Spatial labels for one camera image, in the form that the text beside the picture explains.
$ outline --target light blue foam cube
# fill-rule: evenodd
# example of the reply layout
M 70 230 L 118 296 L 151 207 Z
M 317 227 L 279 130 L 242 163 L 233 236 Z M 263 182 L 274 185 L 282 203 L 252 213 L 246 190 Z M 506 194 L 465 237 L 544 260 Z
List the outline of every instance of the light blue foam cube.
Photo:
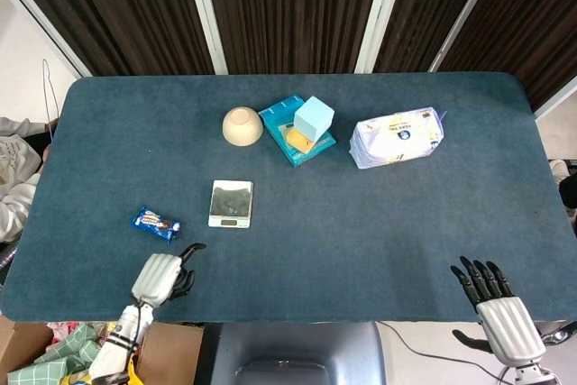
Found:
M 295 129 L 316 143 L 333 122 L 334 110 L 315 96 L 311 96 L 295 112 Z

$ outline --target tan bowl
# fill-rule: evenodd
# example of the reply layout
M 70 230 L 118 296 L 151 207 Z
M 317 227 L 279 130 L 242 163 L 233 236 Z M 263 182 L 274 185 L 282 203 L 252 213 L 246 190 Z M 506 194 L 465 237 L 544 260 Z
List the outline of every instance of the tan bowl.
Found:
M 234 146 L 248 146 L 261 138 L 262 122 L 249 107 L 235 107 L 223 120 L 223 136 Z

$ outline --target green plaid cloth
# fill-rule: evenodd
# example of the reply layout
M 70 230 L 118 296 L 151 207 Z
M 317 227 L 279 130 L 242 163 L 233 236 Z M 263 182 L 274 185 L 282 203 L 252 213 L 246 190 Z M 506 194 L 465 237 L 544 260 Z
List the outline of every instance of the green plaid cloth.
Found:
M 8 373 L 8 385 L 58 385 L 61 378 L 85 370 L 95 360 L 100 350 L 97 337 L 94 328 L 82 324 L 33 365 Z

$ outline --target white wall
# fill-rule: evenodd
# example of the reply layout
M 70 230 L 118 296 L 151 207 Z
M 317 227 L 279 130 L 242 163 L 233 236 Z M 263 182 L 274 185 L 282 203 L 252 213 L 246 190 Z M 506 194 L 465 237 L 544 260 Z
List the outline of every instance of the white wall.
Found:
M 577 160 L 577 92 L 537 120 L 549 160 Z
M 42 59 L 50 65 L 50 79 L 60 107 L 70 85 L 76 80 L 10 0 L 0 0 L 0 116 L 46 122 L 42 91 Z M 48 82 L 50 118 L 56 109 Z

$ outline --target cardboard box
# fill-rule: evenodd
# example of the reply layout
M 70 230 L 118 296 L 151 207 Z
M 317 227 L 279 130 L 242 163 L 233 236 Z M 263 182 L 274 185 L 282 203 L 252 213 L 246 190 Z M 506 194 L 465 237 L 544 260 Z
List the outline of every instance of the cardboard box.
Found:
M 16 323 L 0 316 L 0 385 L 8 383 L 8 373 L 31 364 L 46 351 L 52 330 L 46 324 Z
M 192 385 L 203 328 L 152 323 L 142 342 L 136 374 L 145 385 Z

